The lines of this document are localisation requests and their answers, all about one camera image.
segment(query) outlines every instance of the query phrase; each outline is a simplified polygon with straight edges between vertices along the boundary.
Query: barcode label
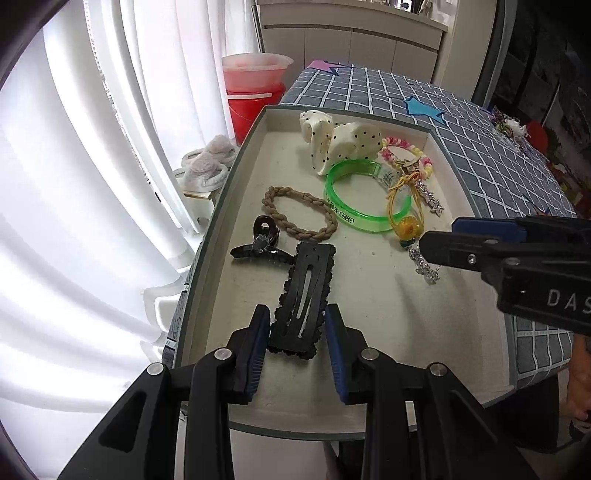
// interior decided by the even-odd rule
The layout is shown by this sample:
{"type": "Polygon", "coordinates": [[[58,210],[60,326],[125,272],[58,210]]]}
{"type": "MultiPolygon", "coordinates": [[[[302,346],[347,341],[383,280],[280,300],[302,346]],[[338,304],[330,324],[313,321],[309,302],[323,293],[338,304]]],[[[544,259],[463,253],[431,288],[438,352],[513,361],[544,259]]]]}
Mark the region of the barcode label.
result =
{"type": "Polygon", "coordinates": [[[392,187],[392,185],[398,181],[398,178],[398,172],[390,167],[390,165],[386,165],[385,163],[375,175],[375,179],[382,187],[384,187],[385,190],[388,190],[390,187],[392,187]]]}

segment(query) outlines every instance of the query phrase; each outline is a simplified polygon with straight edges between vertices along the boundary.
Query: metal screw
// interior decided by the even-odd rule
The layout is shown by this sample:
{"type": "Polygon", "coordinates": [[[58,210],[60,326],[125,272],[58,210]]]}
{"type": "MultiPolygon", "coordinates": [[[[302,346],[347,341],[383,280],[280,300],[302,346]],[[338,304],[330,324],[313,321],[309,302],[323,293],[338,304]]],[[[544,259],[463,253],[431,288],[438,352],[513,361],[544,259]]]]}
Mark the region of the metal screw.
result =
{"type": "Polygon", "coordinates": [[[361,350],[361,357],[366,360],[375,360],[379,357],[379,352],[375,348],[364,348],[361,350]]]}
{"type": "Polygon", "coordinates": [[[429,367],[429,371],[436,377],[443,377],[447,374],[447,367],[443,364],[433,364],[429,367]]]}
{"type": "Polygon", "coordinates": [[[213,354],[218,360],[226,360],[232,356],[232,351],[229,348],[220,348],[213,354]]]}
{"type": "Polygon", "coordinates": [[[160,375],[164,371],[164,365],[161,363],[149,364],[146,371],[148,375],[160,375]]]}

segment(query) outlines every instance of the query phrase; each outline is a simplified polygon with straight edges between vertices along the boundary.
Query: yellow bead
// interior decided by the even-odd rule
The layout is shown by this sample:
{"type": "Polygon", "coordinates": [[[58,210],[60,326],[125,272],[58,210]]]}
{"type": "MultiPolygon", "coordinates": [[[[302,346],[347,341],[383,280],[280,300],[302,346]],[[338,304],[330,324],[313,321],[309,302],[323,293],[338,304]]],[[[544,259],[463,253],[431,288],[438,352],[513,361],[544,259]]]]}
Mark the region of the yellow bead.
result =
{"type": "Polygon", "coordinates": [[[411,238],[418,238],[423,233],[423,226],[415,217],[409,215],[396,224],[394,233],[400,240],[408,241],[411,238]]]}

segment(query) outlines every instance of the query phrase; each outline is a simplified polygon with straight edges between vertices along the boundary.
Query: green bracelet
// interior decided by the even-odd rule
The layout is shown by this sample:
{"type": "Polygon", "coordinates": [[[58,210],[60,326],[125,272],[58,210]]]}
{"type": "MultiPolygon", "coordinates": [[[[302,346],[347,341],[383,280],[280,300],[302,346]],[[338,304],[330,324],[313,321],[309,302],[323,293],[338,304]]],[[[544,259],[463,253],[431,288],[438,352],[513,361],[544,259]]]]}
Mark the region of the green bracelet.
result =
{"type": "MultiPolygon", "coordinates": [[[[345,175],[369,175],[375,178],[386,188],[390,188],[398,181],[397,172],[384,163],[369,160],[345,160],[335,164],[326,176],[324,184],[324,197],[330,207],[335,211],[337,218],[350,226],[366,232],[387,232],[392,229],[388,217],[376,217],[358,212],[346,205],[335,193],[334,183],[345,175]]],[[[408,195],[402,200],[402,208],[392,217],[394,222],[399,222],[410,211],[413,199],[408,195]]]]}

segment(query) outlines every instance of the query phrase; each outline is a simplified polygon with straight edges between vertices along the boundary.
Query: blue star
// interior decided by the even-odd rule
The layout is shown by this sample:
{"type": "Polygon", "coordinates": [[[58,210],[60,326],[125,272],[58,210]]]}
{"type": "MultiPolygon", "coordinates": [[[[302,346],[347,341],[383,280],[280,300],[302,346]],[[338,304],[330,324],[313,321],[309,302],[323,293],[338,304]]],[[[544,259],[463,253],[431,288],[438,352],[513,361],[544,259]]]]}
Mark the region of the blue star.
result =
{"type": "Polygon", "coordinates": [[[438,124],[441,124],[444,127],[447,126],[445,120],[443,119],[443,110],[435,108],[431,105],[427,105],[426,103],[422,103],[415,96],[405,100],[404,103],[406,103],[407,106],[407,114],[412,116],[425,115],[436,121],[438,124]]]}

